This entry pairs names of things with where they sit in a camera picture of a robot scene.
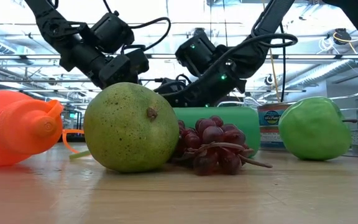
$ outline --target black cable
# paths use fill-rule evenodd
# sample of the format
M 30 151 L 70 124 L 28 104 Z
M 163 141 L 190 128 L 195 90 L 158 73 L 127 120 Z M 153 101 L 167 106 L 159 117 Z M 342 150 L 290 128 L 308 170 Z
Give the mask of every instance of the black cable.
M 103 3 L 104 3 L 104 5 L 106 6 L 107 11 L 108 11 L 109 13 L 112 13 L 112 12 L 111 12 L 111 9 L 110 9 L 110 6 L 109 6 L 109 4 L 107 3 L 107 0 L 103 0 Z
M 124 44 L 124 45 L 121 47 L 121 54 L 124 54 L 124 51 L 125 51 L 126 49 L 142 49 L 143 51 L 145 51 L 146 46 L 143 45 L 143 44 L 132 44 L 132 45 L 125 45 L 125 44 Z
M 283 23 L 280 23 L 280 31 L 282 34 L 284 34 L 284 27 Z M 286 59 L 285 59 L 285 47 L 283 47 L 283 87 L 281 90 L 281 99 L 280 102 L 282 103 L 284 101 L 284 93 L 285 93 L 285 74 L 287 72 L 286 68 Z
M 180 77 L 183 77 L 189 84 L 191 83 L 189 77 L 187 77 L 187 76 L 184 75 L 184 74 L 178 75 L 175 80 L 176 80 L 176 81 L 179 81 L 179 78 L 180 78 Z
M 140 28 L 147 27 L 147 26 L 149 26 L 149 25 L 158 23 L 158 22 L 160 22 L 160 21 L 167 21 L 167 22 L 168 22 L 167 31 L 165 31 L 164 35 L 163 35 L 161 38 L 159 38 L 158 41 L 156 41 L 155 43 L 151 44 L 151 45 L 148 46 L 148 47 L 145 46 L 143 51 L 150 50 L 151 48 L 155 47 L 157 44 L 161 43 L 161 41 L 168 36 L 169 31 L 171 30 L 171 25 L 172 25 L 172 24 L 171 24 L 171 20 L 170 20 L 169 18 L 167 18 L 167 17 L 160 17 L 160 18 L 154 19 L 154 20 L 152 20 L 152 21 L 149 21 L 149 22 L 143 23 L 143 24 L 141 24 L 141 25 L 138 25 L 138 26 L 129 26 L 129 28 L 131 28 L 131 29 L 140 29 Z
M 244 46 L 248 45 L 248 44 L 253 44 L 255 42 L 260 42 L 260 41 L 264 41 L 264 40 L 272 40 L 272 39 L 284 39 L 284 40 L 290 40 L 289 42 L 286 42 L 286 45 L 288 46 L 292 46 L 295 45 L 298 42 L 298 38 L 296 38 L 294 35 L 292 34 L 265 34 L 265 35 L 260 35 L 257 37 L 253 37 L 251 39 L 245 40 L 243 42 L 241 42 L 239 45 L 231 48 L 230 50 L 228 50 L 227 52 L 225 52 L 222 56 L 220 56 L 205 72 L 204 75 L 209 75 L 209 73 L 215 72 L 216 67 L 222 65 L 223 63 L 226 63 L 226 60 L 236 51 L 240 50 L 241 48 L 243 48 Z M 175 93 L 166 93 L 163 94 L 162 96 L 170 96 L 170 95 L 174 95 L 177 94 L 179 92 L 185 91 L 185 89 L 180 90 L 178 92 Z
M 268 4 L 264 12 L 267 12 L 268 11 L 267 9 L 270 8 L 270 7 L 271 7 L 271 4 Z M 252 37 L 257 37 L 255 35 L 255 30 L 256 30 L 256 27 L 260 24 L 261 20 L 264 18 L 264 15 L 265 15 L 264 12 L 262 12 L 260 14 L 260 16 L 256 20 L 255 24 L 252 26 L 252 29 L 251 29 L 251 36 Z M 291 45 L 288 45 L 288 43 L 286 43 L 285 41 L 282 44 L 268 44 L 268 43 L 265 43 L 265 42 L 261 41 L 260 44 L 265 46 L 265 47 L 270 47 L 270 48 L 279 48 L 279 47 L 289 47 L 289 46 L 291 46 Z
M 55 0 L 55 4 L 52 2 L 52 0 L 48 0 L 48 2 L 53 6 L 54 9 L 59 7 L 59 0 Z

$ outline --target can label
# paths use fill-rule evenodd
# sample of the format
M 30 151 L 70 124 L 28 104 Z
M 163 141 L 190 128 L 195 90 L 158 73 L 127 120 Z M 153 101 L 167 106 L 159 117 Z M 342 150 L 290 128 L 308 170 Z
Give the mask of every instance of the can label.
M 278 122 L 288 107 L 289 105 L 271 105 L 258 108 L 261 147 L 285 148 L 278 132 Z
M 260 128 L 260 146 L 272 148 L 284 148 L 284 143 L 280 138 L 277 127 Z
M 261 126 L 277 126 L 284 111 L 288 105 L 269 106 L 266 108 L 259 108 L 259 125 Z

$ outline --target pear stem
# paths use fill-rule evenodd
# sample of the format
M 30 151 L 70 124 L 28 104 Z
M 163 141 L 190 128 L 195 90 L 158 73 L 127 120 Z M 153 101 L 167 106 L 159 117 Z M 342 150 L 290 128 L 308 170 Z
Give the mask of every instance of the pear stem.
M 147 117 L 151 121 L 154 121 L 155 118 L 157 117 L 157 112 L 153 108 L 147 108 L 146 113 L 147 113 Z
M 350 123 L 357 123 L 357 119 L 343 119 L 342 122 L 350 122 Z

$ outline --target bottle cap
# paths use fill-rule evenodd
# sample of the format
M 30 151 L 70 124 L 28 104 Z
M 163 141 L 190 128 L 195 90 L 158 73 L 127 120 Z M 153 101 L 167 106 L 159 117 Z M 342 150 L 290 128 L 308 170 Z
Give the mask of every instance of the bottle cap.
M 55 145 L 62 135 L 57 100 L 21 100 L 5 107 L 0 113 L 0 144 L 21 154 L 39 154 Z

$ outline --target wooden table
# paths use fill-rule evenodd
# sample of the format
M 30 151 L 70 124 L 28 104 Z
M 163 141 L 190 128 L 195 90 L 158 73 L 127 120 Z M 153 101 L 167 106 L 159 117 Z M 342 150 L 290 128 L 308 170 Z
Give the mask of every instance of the wooden table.
M 76 145 L 77 149 L 85 148 Z M 260 152 L 273 169 L 198 177 L 185 169 L 118 175 L 61 144 L 0 168 L 0 224 L 358 224 L 358 158 L 303 162 Z

